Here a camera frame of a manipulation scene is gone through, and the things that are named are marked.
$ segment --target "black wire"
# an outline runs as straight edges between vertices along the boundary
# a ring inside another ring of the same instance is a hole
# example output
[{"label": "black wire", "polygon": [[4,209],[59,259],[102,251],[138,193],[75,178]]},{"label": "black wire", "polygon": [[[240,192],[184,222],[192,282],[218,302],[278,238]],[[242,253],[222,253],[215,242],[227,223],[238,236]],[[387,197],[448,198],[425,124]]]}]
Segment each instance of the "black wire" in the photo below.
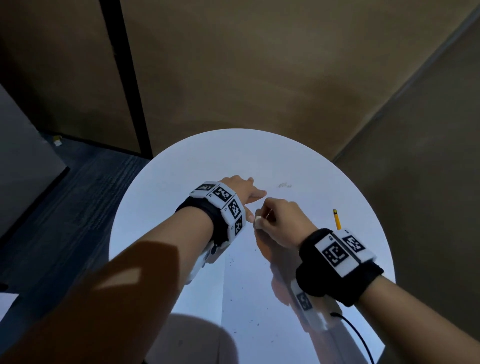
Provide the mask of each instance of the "black wire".
[{"label": "black wire", "polygon": [[353,331],[355,331],[357,333],[357,335],[359,336],[361,342],[363,343],[363,346],[365,346],[365,349],[367,349],[367,353],[368,353],[368,356],[370,357],[370,361],[372,362],[372,364],[375,364],[375,362],[373,361],[373,358],[372,358],[372,354],[370,353],[370,350],[368,350],[367,343],[365,342],[363,337],[360,335],[360,333],[357,331],[357,329],[352,325],[352,323],[350,321],[348,321],[346,318],[344,318],[341,314],[338,314],[337,312],[332,312],[330,314],[330,316],[340,317],[342,320],[344,320],[347,324],[350,325],[350,327],[353,329]]}]

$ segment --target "hand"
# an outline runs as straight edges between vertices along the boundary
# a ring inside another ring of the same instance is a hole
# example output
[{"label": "hand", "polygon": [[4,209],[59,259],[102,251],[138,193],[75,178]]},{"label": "hand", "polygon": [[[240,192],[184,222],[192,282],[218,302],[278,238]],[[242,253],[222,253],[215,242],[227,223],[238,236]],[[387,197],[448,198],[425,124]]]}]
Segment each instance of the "hand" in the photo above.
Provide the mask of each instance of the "hand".
[{"label": "hand", "polygon": [[295,249],[318,230],[296,202],[271,197],[256,211],[254,227],[265,231],[281,246]]},{"label": "hand", "polygon": [[220,182],[226,184],[232,190],[235,191],[237,196],[245,208],[245,218],[248,222],[253,223],[255,217],[253,213],[245,206],[251,202],[255,202],[265,197],[267,191],[259,190],[253,185],[253,177],[250,177],[247,180],[242,179],[242,177],[236,175],[233,177],[225,177],[220,180]]}]

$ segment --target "black wristband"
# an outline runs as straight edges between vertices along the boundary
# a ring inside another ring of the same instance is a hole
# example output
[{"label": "black wristband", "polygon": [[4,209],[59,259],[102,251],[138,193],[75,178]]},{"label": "black wristband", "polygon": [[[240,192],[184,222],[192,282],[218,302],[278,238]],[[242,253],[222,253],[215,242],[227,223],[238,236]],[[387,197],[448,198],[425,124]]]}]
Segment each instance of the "black wristband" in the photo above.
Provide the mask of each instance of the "black wristband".
[{"label": "black wristband", "polygon": [[343,278],[340,277],[315,248],[315,244],[331,232],[329,229],[319,229],[303,241],[299,250],[303,263],[296,272],[297,283],[310,296],[328,294],[345,306],[352,306],[384,270],[373,261],[367,261]]},{"label": "black wristband", "polygon": [[223,220],[222,213],[220,212],[219,208],[213,206],[206,198],[194,198],[189,196],[180,204],[180,206],[177,207],[175,212],[187,206],[201,209],[212,220],[213,234],[210,240],[213,240],[215,245],[221,246],[222,243],[228,240],[228,225],[225,220]]}]

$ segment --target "yellow pencil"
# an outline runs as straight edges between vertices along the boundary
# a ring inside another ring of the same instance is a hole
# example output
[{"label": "yellow pencil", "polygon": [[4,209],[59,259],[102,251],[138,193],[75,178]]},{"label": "yellow pencil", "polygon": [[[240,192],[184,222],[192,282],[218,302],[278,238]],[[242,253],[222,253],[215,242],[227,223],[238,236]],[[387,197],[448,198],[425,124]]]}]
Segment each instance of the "yellow pencil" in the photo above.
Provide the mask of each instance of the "yellow pencil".
[{"label": "yellow pencil", "polygon": [[337,230],[342,229],[342,225],[340,225],[340,220],[338,219],[338,214],[336,213],[335,209],[333,210],[333,217],[335,218],[336,229]]}]

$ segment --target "striped carpet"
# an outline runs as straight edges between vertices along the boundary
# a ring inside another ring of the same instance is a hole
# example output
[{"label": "striped carpet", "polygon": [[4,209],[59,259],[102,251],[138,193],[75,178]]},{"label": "striped carpet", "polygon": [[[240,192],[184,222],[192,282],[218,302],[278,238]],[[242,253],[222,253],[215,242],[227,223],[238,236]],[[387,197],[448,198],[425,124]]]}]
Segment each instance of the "striped carpet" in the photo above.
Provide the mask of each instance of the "striped carpet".
[{"label": "striped carpet", "polygon": [[[51,142],[51,136],[43,135]],[[0,354],[54,308],[70,286],[108,260],[121,198],[148,160],[62,139],[70,171],[0,246],[0,282],[19,293],[0,322]]]}]

